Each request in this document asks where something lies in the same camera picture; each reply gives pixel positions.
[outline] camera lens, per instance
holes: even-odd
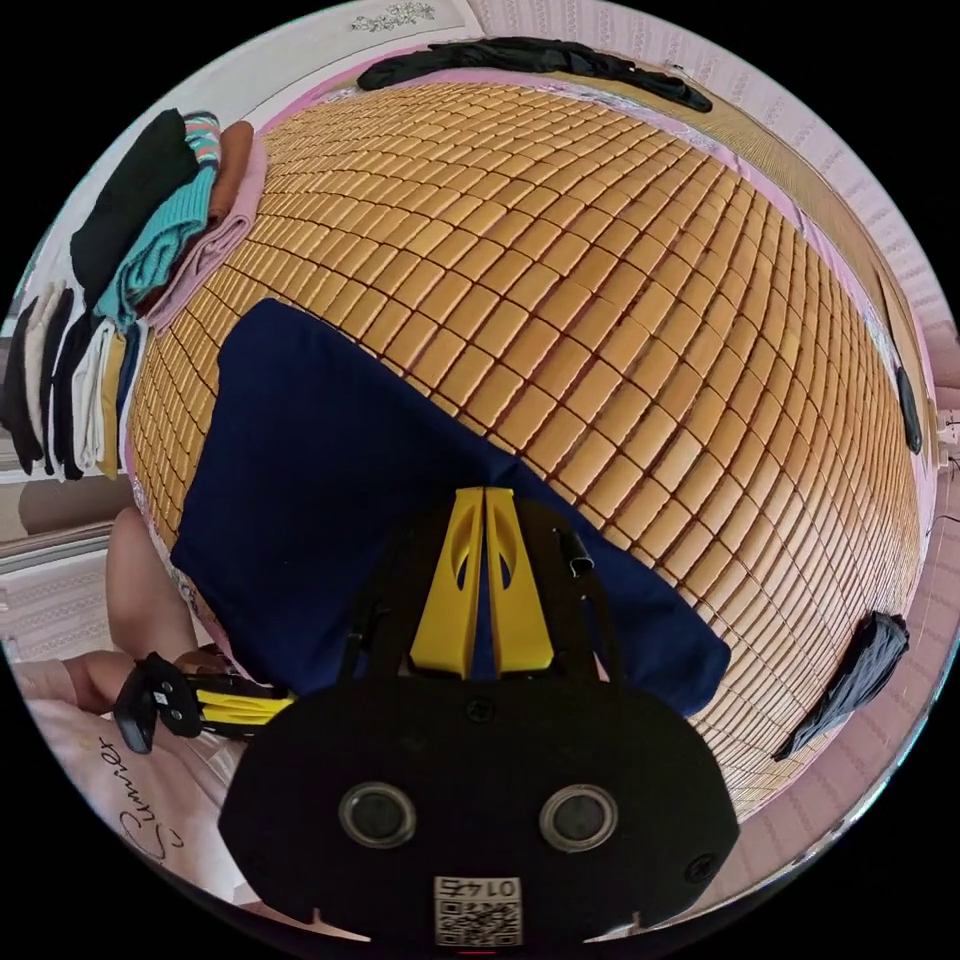
[[[416,819],[410,798],[386,783],[362,783],[340,801],[343,829],[365,847],[399,847],[413,836]]]
[[[540,812],[543,838],[564,853],[600,846],[617,826],[617,805],[605,790],[576,784],[558,790]]]

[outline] screw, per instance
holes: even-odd
[[[480,697],[467,704],[467,719],[471,723],[489,723],[495,712],[493,704]]]
[[[687,867],[686,873],[684,874],[687,882],[703,883],[705,880],[709,880],[713,876],[716,863],[717,858],[712,853],[705,853],[703,856],[697,857],[697,859]]]

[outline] pink cloth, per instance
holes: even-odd
[[[158,336],[173,323],[187,301],[253,229],[266,180],[267,149],[259,137],[254,137],[247,172],[240,182],[229,215],[216,229],[199,239],[144,318]]]

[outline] yellow cloth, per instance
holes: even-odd
[[[117,391],[120,387],[120,367],[127,349],[127,338],[114,333],[107,347],[107,362],[103,368],[100,403],[103,405],[103,459],[97,462],[100,472],[111,480],[117,479],[119,448],[117,436]]]

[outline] white cloth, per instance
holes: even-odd
[[[54,756],[97,816],[127,843],[228,903],[246,884],[217,817],[243,745],[158,725],[153,752],[132,753],[111,718],[77,707],[59,660],[13,665],[24,699]]]
[[[103,459],[103,354],[113,336],[113,321],[104,320],[93,333],[87,352],[71,381],[73,399],[73,459],[81,473],[89,473]]]
[[[127,430],[130,422],[130,408],[133,406],[133,391],[137,386],[137,377],[140,376],[140,367],[143,366],[143,358],[147,352],[147,338],[152,336],[152,331],[145,320],[135,321],[140,328],[140,339],[137,346],[137,359],[133,368],[133,376],[130,379],[130,389],[123,398],[123,406],[120,408],[120,418],[117,421],[117,446],[120,450],[120,468],[124,473],[133,476],[133,464],[128,463],[127,457]]]
[[[40,371],[43,367],[43,344],[47,339],[47,326],[60,302],[66,284],[62,280],[48,283],[40,291],[37,305],[27,321],[27,333],[23,341],[23,379],[27,395],[27,411],[30,426],[39,443],[43,443],[43,412],[40,407]]]

